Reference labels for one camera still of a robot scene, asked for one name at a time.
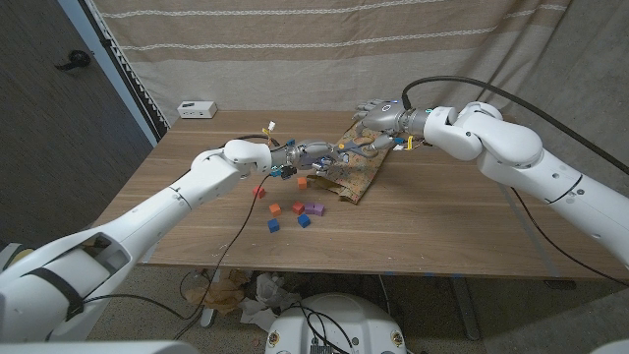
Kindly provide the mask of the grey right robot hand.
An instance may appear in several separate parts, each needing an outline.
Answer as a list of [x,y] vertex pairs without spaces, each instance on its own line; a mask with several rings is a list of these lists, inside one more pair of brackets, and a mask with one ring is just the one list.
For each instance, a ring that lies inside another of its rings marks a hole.
[[406,108],[398,100],[371,100],[360,104],[353,116],[357,122],[356,134],[363,136],[364,129],[380,132],[363,150],[384,150],[397,146],[397,136],[406,133],[420,136],[424,132],[424,120],[415,108]]

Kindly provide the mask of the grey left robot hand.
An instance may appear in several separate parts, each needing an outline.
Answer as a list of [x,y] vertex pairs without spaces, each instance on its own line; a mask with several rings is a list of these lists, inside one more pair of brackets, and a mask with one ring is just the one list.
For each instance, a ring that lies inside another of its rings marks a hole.
[[347,163],[349,155],[337,146],[324,141],[305,140],[286,145],[271,153],[272,165],[278,167],[282,177],[300,170],[313,170],[317,176],[325,176],[334,164]]

